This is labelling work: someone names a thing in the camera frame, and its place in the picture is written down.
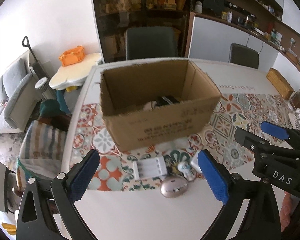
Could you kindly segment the white medic figurine keychain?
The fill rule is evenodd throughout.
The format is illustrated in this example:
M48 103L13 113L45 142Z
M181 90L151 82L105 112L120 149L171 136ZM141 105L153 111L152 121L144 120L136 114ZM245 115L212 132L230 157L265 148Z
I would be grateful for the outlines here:
M179 172L181 172L184 176L184 178L187 181L194 181L196 176L194 175L194 173L191 170L191 166L188 164L188 162L186 161L182 161L178 164L177 166Z

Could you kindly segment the metallic egg-shaped device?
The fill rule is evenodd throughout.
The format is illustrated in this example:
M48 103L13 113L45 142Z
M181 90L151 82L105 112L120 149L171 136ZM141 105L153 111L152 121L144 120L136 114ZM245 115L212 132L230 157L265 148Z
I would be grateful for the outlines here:
M184 194L188 187L188 181L184 177L168 176L160 185L160 193L166 198L175 198Z

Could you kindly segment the white battery charger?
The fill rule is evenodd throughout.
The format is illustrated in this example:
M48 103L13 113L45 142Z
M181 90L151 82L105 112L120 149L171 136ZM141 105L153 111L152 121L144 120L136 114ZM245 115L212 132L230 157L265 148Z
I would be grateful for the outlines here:
M132 167L135 180L162 177L168 174L163 156L133 161Z

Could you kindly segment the wicker tissue box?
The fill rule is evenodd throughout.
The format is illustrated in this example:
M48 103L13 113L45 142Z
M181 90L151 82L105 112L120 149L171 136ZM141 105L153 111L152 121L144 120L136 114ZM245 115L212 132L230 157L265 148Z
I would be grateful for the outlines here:
M294 93L292 86L278 70L270 68L269 72L266 74L266 77L275 87L278 93L283 97L283 99L288 100Z

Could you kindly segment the striped fabric basket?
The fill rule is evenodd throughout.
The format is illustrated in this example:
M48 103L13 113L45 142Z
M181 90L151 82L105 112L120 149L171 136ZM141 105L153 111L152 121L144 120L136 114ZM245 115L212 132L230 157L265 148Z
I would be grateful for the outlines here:
M65 131L37 120L31 122L16 164L16 181L21 191L31 177L53 179L59 174L65 140Z

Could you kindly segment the patterned tile table mat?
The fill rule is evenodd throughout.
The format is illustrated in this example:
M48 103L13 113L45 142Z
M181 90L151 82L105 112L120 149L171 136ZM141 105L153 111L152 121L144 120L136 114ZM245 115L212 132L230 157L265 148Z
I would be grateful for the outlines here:
M238 128L263 137L273 145L282 145L260 129L263 121L300 130L300 118L288 108L279 95L224 94L210 121L198 132L174 141L151 145L128 152L120 152L103 124L98 103L82 106L72 142L70 165L80 162L90 149L97 149L100 165L89 184L89 189L99 191L143 191L157 189L161 178L145 180L134 178L133 162L162 156L172 173L179 175L180 162L190 162L202 149L208 149L214 158L227 169L233 170L253 159L250 150L235 142Z

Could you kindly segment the black object inside box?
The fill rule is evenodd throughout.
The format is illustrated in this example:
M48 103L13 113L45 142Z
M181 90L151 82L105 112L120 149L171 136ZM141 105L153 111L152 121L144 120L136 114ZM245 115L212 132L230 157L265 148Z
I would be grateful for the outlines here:
M175 97L168 95L168 96L159 96L156 99L156 107L161 106L169 106L179 103L180 101Z

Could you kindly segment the brown cardboard box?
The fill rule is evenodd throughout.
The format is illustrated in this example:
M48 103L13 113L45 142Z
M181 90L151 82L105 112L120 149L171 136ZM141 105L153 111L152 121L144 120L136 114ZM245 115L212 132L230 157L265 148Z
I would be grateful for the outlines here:
M121 152L201 131L222 95L189 60L106 69L100 89L104 124Z

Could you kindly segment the grey sofa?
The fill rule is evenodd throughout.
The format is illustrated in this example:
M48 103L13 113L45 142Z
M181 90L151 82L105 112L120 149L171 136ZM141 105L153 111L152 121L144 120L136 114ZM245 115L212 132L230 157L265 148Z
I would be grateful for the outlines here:
M37 82L31 72L34 57L26 51L0 77L0 134L25 131L30 116L40 101Z

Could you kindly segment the white cylindrical air purifier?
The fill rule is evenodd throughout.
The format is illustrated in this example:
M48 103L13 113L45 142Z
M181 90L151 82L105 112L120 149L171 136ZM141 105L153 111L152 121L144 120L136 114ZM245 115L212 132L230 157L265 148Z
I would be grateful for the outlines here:
M49 86L49 80L47 77L39 79L34 87L41 93L43 100L55 99L55 94Z

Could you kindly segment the dark chair behind box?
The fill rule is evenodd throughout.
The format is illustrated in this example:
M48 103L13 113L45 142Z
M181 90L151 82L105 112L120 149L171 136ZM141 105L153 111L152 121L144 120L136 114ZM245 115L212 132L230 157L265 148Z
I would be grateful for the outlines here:
M125 33L126 60L178 57L172 27L129 28Z

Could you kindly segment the orange plastic crate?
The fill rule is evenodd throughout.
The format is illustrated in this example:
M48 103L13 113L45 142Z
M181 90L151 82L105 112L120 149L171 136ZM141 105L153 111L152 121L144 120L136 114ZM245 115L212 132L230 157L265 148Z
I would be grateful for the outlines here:
M60 57L62 67L82 62L85 58L85 49L83 46L77 46L65 51Z

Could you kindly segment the dark glass cabinet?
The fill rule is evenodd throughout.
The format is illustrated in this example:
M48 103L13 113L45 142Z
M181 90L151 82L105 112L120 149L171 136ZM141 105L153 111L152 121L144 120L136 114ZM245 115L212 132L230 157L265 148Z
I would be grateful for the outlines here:
M191 0L93 0L103 60L126 58L125 33L129 28L173 28L178 55L184 56Z

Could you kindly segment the wooden wall shelf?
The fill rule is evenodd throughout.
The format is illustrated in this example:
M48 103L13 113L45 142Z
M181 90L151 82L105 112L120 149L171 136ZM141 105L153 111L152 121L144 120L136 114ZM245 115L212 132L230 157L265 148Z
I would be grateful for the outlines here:
M279 57L300 72L300 24L293 0L191 0L186 55L228 61L233 43L259 54L259 68L272 67Z

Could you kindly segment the black handled floor tool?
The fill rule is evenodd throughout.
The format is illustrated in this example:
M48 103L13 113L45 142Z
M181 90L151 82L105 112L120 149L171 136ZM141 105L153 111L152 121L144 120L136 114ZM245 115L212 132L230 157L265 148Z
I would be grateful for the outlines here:
M29 38L27 36L25 36L21 42L23 47L26 47L29 50L29 68L31 73L34 75L34 77L37 80L40 80L44 77L46 77L47 79L49 78L49 75L47 74L47 72L45 71L42 63L37 59L36 55L34 54L31 46L30 46L30 42L29 42Z

